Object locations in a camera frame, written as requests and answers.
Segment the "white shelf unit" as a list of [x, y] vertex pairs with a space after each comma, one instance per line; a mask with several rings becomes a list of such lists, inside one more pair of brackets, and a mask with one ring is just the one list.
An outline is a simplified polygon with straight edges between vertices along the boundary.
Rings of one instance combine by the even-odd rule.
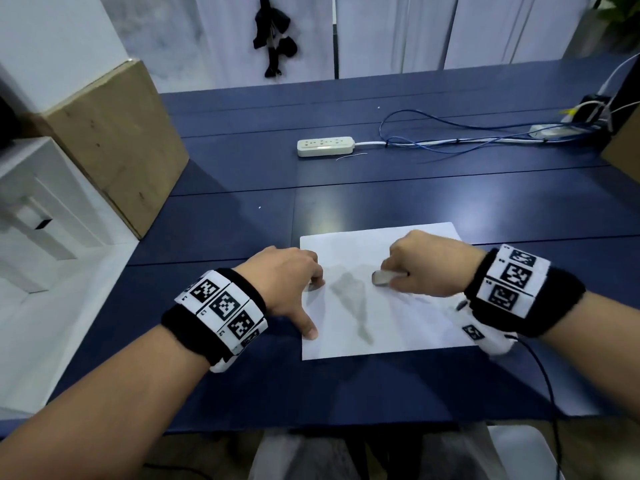
[[116, 244], [120, 222], [52, 138], [0, 151], [0, 278], [21, 291], [48, 291], [64, 262]]

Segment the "white stool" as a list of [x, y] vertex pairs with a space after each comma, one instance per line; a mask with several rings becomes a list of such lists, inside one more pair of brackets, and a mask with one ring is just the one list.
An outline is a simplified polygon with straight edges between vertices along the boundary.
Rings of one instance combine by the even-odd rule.
[[544, 436], [528, 425], [489, 426], [508, 480], [565, 480]]

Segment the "person's right hand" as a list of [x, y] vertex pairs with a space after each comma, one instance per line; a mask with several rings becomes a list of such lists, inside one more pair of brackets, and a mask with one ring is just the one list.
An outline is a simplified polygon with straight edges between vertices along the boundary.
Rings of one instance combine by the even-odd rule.
[[437, 298], [462, 293], [473, 281], [486, 252], [464, 242], [412, 230], [407, 239], [406, 261], [410, 291]]

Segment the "white power adapter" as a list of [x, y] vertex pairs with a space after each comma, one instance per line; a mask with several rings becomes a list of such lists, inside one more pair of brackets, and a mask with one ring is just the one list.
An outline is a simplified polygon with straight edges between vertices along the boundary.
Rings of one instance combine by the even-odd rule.
[[565, 124], [560, 123], [544, 123], [532, 125], [529, 131], [529, 137], [540, 141], [553, 141], [570, 137], [573, 135], [571, 128], [567, 128]]

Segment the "wooden box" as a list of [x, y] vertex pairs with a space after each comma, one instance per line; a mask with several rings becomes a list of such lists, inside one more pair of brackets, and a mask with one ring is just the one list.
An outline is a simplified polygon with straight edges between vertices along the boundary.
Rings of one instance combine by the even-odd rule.
[[20, 120], [25, 137], [55, 140], [138, 239], [148, 233], [189, 161], [139, 59]]

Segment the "person's left hand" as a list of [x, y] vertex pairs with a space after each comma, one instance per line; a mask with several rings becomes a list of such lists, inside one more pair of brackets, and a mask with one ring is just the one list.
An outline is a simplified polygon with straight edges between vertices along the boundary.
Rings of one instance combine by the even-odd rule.
[[317, 254], [299, 248], [263, 249], [234, 271], [253, 286], [265, 302], [269, 315], [287, 317], [294, 304], [302, 305], [302, 293], [309, 284], [324, 285], [323, 268]]

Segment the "person's right forearm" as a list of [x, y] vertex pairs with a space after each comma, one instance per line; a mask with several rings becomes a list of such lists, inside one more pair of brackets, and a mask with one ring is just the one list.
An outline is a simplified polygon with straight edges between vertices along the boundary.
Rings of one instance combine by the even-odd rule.
[[541, 338], [640, 422], [640, 310], [587, 291]]

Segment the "white paper sheet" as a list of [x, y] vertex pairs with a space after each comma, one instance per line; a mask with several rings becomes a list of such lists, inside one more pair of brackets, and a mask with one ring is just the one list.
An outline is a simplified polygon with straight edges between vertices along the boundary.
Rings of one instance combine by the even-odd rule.
[[303, 249], [316, 252], [324, 279], [320, 289], [303, 293], [303, 308], [319, 336], [302, 341], [302, 360], [474, 345], [447, 316], [457, 299], [403, 294], [372, 283], [391, 244], [411, 230], [460, 240], [450, 222], [300, 238]]

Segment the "person's left forearm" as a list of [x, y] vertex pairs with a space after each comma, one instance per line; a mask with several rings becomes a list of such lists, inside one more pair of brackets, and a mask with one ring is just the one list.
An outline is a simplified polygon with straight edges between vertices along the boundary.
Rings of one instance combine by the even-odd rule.
[[0, 442], [0, 480], [134, 476], [208, 371], [203, 356], [154, 327]]

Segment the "brown cardboard box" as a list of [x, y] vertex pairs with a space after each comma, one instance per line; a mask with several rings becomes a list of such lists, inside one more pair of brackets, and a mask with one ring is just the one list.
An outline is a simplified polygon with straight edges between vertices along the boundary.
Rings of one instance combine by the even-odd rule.
[[605, 147], [601, 157], [640, 182], [640, 113], [628, 119]]

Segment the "white power strip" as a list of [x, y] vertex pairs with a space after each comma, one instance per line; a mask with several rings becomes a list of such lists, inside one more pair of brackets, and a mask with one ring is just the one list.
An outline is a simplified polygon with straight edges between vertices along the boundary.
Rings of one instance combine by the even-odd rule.
[[355, 140], [352, 137], [302, 139], [296, 146], [300, 158], [345, 156], [352, 154], [354, 149]]

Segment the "black electronic device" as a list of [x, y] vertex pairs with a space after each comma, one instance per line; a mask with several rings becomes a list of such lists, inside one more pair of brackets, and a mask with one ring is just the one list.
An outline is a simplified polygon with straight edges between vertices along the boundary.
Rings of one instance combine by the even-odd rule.
[[579, 104], [569, 110], [570, 125], [594, 139], [609, 139], [611, 102], [612, 96], [609, 95], [595, 93], [584, 96]]

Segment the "black hanging cloth object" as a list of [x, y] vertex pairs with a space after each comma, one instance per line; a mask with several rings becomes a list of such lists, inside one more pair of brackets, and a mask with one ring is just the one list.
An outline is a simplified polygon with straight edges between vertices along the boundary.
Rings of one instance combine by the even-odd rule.
[[286, 33], [291, 26], [291, 18], [271, 4], [270, 0], [259, 0], [259, 10], [254, 21], [256, 35], [253, 39], [255, 50], [265, 48], [268, 53], [266, 79], [282, 75], [279, 69], [280, 57], [293, 58], [298, 53], [298, 45]]

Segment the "black wristband with marker tiles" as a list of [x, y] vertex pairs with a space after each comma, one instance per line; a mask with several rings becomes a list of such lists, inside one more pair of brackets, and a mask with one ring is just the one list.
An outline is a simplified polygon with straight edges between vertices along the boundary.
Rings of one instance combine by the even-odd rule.
[[548, 332], [585, 292], [572, 273], [503, 244], [484, 256], [449, 318], [487, 355], [500, 356], [520, 335]]
[[227, 371], [268, 329], [263, 298], [231, 268], [207, 271], [174, 302], [161, 325], [187, 350], [206, 358], [212, 373]]

